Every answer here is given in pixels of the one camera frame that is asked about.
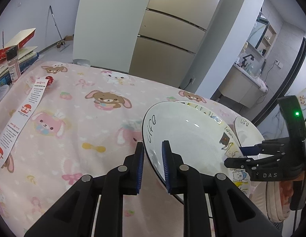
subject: ceiling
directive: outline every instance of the ceiling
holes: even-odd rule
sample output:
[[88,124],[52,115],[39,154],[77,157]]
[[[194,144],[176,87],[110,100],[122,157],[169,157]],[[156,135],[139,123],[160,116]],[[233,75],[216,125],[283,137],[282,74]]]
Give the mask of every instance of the ceiling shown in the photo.
[[270,0],[282,18],[306,32],[306,15],[296,0]]

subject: spice bottle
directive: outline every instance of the spice bottle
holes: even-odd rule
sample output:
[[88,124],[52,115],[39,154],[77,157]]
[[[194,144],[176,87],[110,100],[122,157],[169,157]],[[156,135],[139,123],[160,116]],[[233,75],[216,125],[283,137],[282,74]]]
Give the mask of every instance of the spice bottle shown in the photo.
[[18,48],[15,45],[6,51],[8,70],[12,83],[14,84],[21,76],[19,62],[18,62]]

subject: bottle label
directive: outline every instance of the bottle label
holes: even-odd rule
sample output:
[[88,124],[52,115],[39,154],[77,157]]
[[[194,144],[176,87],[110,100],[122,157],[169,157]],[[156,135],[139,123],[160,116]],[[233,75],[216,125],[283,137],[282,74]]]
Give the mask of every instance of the bottle label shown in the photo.
[[20,69],[17,63],[11,64],[8,66],[10,78],[12,82],[15,82],[20,77]]
[[37,108],[48,81],[48,79],[37,79],[35,81],[30,94],[19,106],[0,134],[0,169],[8,158],[22,128]]

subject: red round object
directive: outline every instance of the red round object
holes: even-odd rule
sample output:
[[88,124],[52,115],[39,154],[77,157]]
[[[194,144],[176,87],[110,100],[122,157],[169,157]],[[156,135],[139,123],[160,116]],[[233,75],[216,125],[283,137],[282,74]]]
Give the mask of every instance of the red round object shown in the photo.
[[50,84],[52,84],[52,82],[53,82],[53,77],[47,76],[45,79],[48,79],[48,80],[49,80],[49,81],[48,81],[48,84],[47,84],[46,86],[49,86]]

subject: mop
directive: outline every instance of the mop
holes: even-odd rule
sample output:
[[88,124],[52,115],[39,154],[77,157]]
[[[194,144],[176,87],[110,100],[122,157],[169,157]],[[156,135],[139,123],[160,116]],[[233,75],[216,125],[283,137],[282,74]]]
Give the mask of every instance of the mop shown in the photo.
[[68,47],[69,45],[65,45],[65,40],[62,38],[61,33],[60,33],[60,31],[59,31],[59,28],[58,28],[58,25],[56,24],[56,21],[55,21],[55,18],[54,18],[54,14],[53,14],[53,10],[52,10],[51,5],[50,5],[50,11],[51,11],[51,14],[52,14],[52,17],[53,17],[53,20],[54,20],[56,29],[58,30],[59,36],[60,36],[60,38],[61,38],[61,41],[60,41],[60,42],[61,42],[62,45],[64,45],[63,49],[60,50],[60,52],[61,52],[61,51],[63,51],[66,47]]

